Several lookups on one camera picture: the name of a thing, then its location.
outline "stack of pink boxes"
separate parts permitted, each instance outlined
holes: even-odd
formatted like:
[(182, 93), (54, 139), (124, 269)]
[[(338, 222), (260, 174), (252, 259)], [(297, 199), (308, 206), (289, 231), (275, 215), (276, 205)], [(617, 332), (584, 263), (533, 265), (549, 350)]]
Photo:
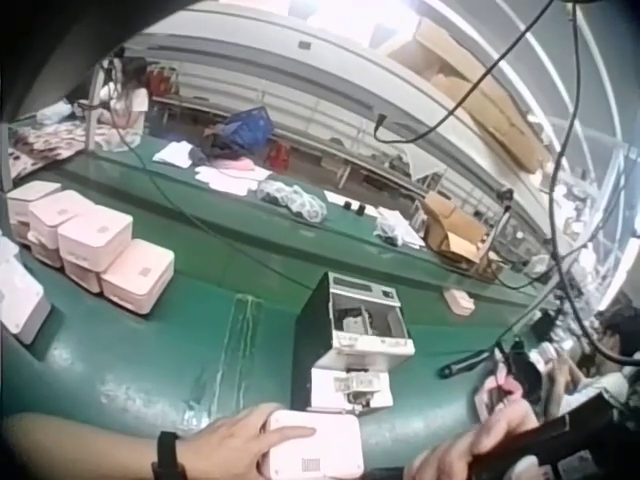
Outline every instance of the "stack of pink boxes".
[(92, 293), (143, 315), (173, 277), (174, 253), (133, 239), (131, 215), (49, 182), (32, 182), (8, 197), (16, 239)]

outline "green workbench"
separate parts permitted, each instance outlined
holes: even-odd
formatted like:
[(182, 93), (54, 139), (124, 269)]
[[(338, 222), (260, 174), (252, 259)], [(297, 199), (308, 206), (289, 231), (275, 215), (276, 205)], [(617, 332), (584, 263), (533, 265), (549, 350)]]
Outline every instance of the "green workbench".
[[(153, 143), (146, 138), (139, 147), (143, 158)], [(172, 201), (215, 236), (168, 207), (130, 153), (78, 155), (31, 175), (131, 213), (135, 236), (176, 252), (177, 273), (141, 319), (23, 252), (53, 311), (30, 347), (3, 339), (3, 414), (41, 411), (153, 435), (191, 431), (258, 402), (287, 404), (293, 324), (308, 291), (266, 264), (309, 286), (332, 269), (397, 288), (417, 353), (393, 371), (394, 407), (362, 420), (369, 467), (403, 464), (475, 420), (470, 395), (482, 371), (440, 381), (435, 370), (491, 344), (533, 292), (507, 296), (445, 270), (428, 252), (393, 249), (366, 235), (372, 224), (347, 231), (341, 222), (368, 219), (331, 204), (318, 228), (211, 191), (193, 172), (145, 163)], [(472, 291), (475, 312), (453, 315), (443, 285)]]

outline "black wristwatch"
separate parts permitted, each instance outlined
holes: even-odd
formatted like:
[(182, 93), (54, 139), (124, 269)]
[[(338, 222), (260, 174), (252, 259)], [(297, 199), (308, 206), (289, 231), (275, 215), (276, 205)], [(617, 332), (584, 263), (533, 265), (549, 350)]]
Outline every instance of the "black wristwatch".
[(151, 464), (153, 480), (187, 480), (187, 472), (178, 463), (175, 432), (160, 432), (158, 436), (158, 460)]

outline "green conveyor belt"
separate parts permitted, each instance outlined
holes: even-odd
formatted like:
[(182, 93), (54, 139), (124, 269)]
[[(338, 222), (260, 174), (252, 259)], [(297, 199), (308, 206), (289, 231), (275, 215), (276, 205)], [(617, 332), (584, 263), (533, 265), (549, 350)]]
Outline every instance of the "green conveyor belt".
[[(80, 155), (29, 179), (62, 181), (131, 213), (136, 237), (176, 252), (176, 276), (141, 319), (24, 252), (54, 308), (30, 347), (4, 339), (5, 415), (41, 411), (153, 435), (163, 428), (192, 430), (262, 401), (288, 403), (293, 323), (308, 292), (241, 248), (310, 286), (332, 269), (397, 288), (417, 353), (392, 374), (394, 407), (362, 420), (369, 467), (405, 463), (474, 421), (470, 394), (482, 372), (441, 381), (435, 370), (490, 344), (534, 291), (513, 295), (447, 271), (429, 253), (393, 250), (367, 236), (370, 225), (356, 225), (364, 233), (345, 227), (366, 220), (355, 215), (330, 215), (328, 228), (319, 229), (270, 206), (201, 188), (173, 167), (152, 165), (167, 193), (206, 221), (215, 238), (164, 205), (135, 162), (130, 154)], [(442, 300), (443, 285), (472, 292), (475, 312), (453, 315)]]

